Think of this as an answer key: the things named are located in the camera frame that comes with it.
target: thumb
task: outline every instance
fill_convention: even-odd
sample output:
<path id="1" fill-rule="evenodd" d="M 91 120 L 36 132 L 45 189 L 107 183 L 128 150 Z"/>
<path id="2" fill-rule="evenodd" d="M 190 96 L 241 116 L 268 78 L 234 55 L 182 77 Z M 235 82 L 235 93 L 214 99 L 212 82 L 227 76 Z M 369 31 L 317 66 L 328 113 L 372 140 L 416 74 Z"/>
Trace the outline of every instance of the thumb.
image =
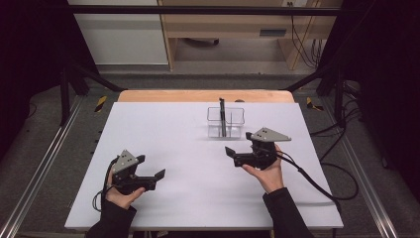
<path id="1" fill-rule="evenodd" d="M 257 172 L 258 171 L 254 167 L 252 167 L 252 166 L 242 165 L 242 169 L 244 169 L 244 171 L 246 171 L 248 174 L 250 174 L 250 175 L 252 175 L 254 177 L 257 176 Z"/>
<path id="2" fill-rule="evenodd" d="M 133 193 L 131 193 L 129 195 L 129 197 L 131 198 L 132 201 L 134 201 L 137 198 L 139 198 L 139 196 L 141 196 L 143 194 L 143 192 L 145 192 L 145 188 L 144 187 L 140 187 L 139 189 L 133 191 Z"/>

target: black curtain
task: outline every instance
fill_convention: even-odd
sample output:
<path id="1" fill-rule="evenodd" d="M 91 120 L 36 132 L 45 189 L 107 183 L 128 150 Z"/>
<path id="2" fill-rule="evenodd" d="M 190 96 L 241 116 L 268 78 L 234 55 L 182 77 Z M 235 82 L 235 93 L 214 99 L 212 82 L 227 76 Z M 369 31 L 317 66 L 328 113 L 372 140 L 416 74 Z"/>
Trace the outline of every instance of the black curtain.
<path id="1" fill-rule="evenodd" d="M 344 79 L 360 83 L 361 108 L 384 160 L 400 171 L 420 201 L 420 4 L 416 0 L 368 2 L 374 5 L 364 23 L 344 54 L 334 58 L 358 21 L 337 19 L 322 64 L 340 59 Z M 327 74 L 322 84 L 332 86 L 334 79 Z"/>
<path id="2" fill-rule="evenodd" d="M 60 73 L 67 63 L 75 61 L 92 72 L 98 70 L 74 16 L 42 10 L 43 4 L 68 5 L 66 0 L 0 2 L 3 158 L 29 114 L 31 97 L 59 85 Z"/>

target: person's arm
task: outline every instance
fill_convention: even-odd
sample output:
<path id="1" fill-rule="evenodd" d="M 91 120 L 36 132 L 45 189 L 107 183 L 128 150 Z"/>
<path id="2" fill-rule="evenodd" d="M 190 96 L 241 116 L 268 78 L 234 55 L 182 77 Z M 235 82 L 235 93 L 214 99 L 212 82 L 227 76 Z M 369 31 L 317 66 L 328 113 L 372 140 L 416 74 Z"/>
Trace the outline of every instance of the person's arm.
<path id="1" fill-rule="evenodd" d="M 284 187 L 280 159 L 263 171 L 248 165 L 243 165 L 243 169 L 256 177 L 266 192 L 262 199 L 272 218 L 275 237 L 313 237 L 290 193 Z"/>
<path id="2" fill-rule="evenodd" d="M 100 220 L 86 233 L 86 238 L 127 238 L 136 209 L 124 209 L 105 200 Z"/>
<path id="3" fill-rule="evenodd" d="M 108 184 L 112 182 L 112 172 Z M 127 238 L 137 210 L 131 203 L 145 192 L 143 187 L 129 195 L 121 194 L 115 187 L 108 190 L 101 204 L 101 218 L 86 233 L 86 238 Z"/>
<path id="4" fill-rule="evenodd" d="M 274 237 L 313 237 L 287 187 L 266 193 L 262 198 L 272 218 Z"/>

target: white cabinet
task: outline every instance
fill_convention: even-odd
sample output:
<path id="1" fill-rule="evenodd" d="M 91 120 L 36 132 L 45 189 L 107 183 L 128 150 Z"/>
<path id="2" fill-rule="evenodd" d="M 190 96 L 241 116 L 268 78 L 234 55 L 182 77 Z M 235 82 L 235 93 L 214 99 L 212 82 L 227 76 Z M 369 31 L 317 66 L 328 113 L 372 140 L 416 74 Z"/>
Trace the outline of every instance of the white cabinet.
<path id="1" fill-rule="evenodd" d="M 68 0 L 70 5 L 157 5 L 156 0 Z M 75 14 L 96 64 L 167 64 L 159 15 Z"/>

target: aluminum rail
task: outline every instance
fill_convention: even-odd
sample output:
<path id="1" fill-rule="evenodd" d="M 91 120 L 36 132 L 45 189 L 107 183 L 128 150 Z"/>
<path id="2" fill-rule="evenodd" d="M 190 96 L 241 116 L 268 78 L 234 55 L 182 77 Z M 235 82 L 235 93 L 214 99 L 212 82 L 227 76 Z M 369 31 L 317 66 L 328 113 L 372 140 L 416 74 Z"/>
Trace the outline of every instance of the aluminum rail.
<path id="1" fill-rule="evenodd" d="M 23 195 L 21 196 L 18 204 L 15 206 L 12 214 L 9 216 L 6 223 L 0 230 L 0 238 L 13 238 L 17 234 L 19 227 L 21 226 L 26 214 L 28 213 L 38 191 L 46 178 L 53 161 L 64 142 L 68 131 L 70 130 L 83 102 L 83 97 L 76 96 L 73 106 L 72 113 L 67 122 L 59 127 L 56 132 L 52 143 L 50 144 L 47 152 L 45 153 L 40 165 L 38 166 L 34 176 L 27 185 Z"/>
<path id="2" fill-rule="evenodd" d="M 74 14 L 186 14 L 186 15 L 271 15 L 271 16 L 341 16 L 359 14 L 361 10 L 301 7 L 234 6 L 110 6 L 110 5 L 42 5 L 43 10 Z"/>
<path id="3" fill-rule="evenodd" d="M 332 113 L 333 106 L 331 105 L 331 100 L 326 100 L 324 98 L 321 98 L 321 100 L 323 104 L 326 105 L 326 111 L 331 121 L 334 123 L 335 117 L 334 113 Z M 359 161 L 359 158 L 346 135 L 343 137 L 341 144 L 343 153 L 346 155 L 347 162 L 352 169 L 353 175 L 358 181 L 361 193 L 365 199 L 368 209 L 370 210 L 374 223 L 377 226 L 377 230 L 380 232 L 380 235 L 382 238 L 398 238 L 395 227 L 393 226 L 391 219 L 377 195 L 374 185 L 368 178 L 363 165 Z"/>

